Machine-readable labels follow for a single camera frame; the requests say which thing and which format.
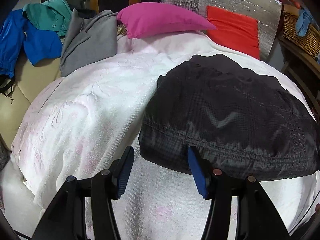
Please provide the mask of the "grey garment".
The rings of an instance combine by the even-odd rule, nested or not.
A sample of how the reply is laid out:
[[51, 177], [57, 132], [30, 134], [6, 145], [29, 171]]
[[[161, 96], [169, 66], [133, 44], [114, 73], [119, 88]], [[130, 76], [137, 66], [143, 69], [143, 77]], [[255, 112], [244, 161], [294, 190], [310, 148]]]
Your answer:
[[104, 10], [93, 18], [72, 11], [60, 57], [63, 77], [75, 70], [117, 54], [117, 13]]

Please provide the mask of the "white fluffy bed blanket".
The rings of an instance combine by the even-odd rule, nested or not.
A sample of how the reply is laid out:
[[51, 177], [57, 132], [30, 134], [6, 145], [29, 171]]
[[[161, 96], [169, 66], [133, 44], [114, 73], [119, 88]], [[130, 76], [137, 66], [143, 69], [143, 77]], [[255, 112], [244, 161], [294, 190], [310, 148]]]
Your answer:
[[[94, 176], [126, 146], [139, 152], [143, 112], [158, 77], [193, 55], [226, 55], [243, 68], [276, 77], [305, 101], [300, 89], [275, 68], [220, 46], [199, 31], [122, 37], [118, 49], [116, 56], [52, 82], [27, 110], [1, 175], [4, 214], [20, 233], [33, 235], [67, 176]], [[113, 203], [122, 239], [200, 239], [209, 207], [192, 176], [140, 155], [135, 156], [124, 195]]]

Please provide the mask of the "silver foil insulation sheet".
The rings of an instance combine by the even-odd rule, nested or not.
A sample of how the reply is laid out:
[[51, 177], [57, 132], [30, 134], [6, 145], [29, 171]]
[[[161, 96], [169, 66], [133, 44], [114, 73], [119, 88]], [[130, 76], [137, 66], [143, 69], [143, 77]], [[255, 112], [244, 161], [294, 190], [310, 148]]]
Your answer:
[[258, 21], [260, 59], [267, 60], [272, 49], [282, 3], [278, 0], [159, 0], [207, 16], [208, 5], [255, 18]]

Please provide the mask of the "beige sofa cushion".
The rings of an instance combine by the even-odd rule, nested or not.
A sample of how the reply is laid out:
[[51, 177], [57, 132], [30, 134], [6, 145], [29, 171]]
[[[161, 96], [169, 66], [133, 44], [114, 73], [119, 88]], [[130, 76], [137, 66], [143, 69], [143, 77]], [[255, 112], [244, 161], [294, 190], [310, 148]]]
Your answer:
[[16, 82], [10, 98], [1, 95], [1, 142], [7, 150], [33, 100], [50, 83], [61, 76], [60, 59], [44, 59], [33, 66], [24, 55], [16, 62]]

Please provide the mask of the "red pillow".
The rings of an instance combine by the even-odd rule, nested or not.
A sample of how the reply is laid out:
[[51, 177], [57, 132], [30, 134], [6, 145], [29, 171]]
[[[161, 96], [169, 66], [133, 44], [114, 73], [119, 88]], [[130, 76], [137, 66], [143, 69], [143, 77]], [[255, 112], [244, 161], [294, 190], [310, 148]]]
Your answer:
[[216, 26], [215, 30], [207, 31], [215, 43], [260, 59], [256, 19], [208, 5], [207, 20]]

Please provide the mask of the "wooden shelf unit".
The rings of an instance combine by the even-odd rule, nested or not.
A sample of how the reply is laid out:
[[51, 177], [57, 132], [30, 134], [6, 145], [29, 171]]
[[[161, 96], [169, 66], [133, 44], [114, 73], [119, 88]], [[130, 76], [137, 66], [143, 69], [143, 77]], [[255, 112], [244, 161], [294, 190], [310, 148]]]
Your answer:
[[319, 64], [283, 34], [278, 42], [284, 57], [281, 72], [299, 87], [313, 114], [319, 117]]

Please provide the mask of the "blue jacket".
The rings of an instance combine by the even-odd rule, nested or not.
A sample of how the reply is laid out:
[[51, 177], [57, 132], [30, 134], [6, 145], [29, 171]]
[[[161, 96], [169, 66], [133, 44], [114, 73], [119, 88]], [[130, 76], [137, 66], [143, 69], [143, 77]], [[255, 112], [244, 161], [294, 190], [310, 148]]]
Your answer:
[[21, 49], [36, 65], [43, 59], [60, 57], [62, 42], [54, 31], [39, 30], [23, 16], [22, 10], [10, 12], [1, 27], [1, 74], [14, 77]]

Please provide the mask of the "teal jacket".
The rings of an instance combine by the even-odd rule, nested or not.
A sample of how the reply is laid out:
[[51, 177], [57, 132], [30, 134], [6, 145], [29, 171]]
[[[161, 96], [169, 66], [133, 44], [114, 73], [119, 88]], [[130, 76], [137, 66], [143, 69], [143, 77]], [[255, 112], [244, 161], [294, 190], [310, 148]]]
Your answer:
[[72, 11], [65, 0], [29, 3], [22, 9], [23, 16], [39, 30], [54, 31], [59, 37], [66, 35]]

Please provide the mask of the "black quilted puffer jacket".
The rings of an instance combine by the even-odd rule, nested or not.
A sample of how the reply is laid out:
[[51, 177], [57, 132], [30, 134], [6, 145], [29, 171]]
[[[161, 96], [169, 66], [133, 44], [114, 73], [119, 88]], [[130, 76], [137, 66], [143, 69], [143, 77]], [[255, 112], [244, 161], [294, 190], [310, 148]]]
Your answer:
[[194, 146], [214, 168], [260, 181], [319, 170], [319, 126], [277, 78], [225, 55], [195, 55], [157, 80], [139, 134], [140, 155], [190, 173]]

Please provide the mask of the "magenta pillow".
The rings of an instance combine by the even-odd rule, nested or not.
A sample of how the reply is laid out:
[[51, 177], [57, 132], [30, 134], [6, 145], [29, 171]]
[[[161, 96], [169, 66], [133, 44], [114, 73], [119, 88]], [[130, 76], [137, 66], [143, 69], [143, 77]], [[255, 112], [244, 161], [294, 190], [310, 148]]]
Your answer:
[[128, 38], [146, 38], [164, 33], [215, 30], [216, 26], [193, 11], [172, 4], [143, 2], [117, 14]]

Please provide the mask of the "light blue cloth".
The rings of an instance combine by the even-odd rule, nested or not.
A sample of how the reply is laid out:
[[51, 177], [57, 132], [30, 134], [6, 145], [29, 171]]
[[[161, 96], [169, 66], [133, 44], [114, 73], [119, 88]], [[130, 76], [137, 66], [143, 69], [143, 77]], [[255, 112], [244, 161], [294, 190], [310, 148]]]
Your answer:
[[315, 19], [308, 9], [300, 9], [295, 30], [299, 37], [304, 37], [308, 31], [310, 24], [315, 24]]

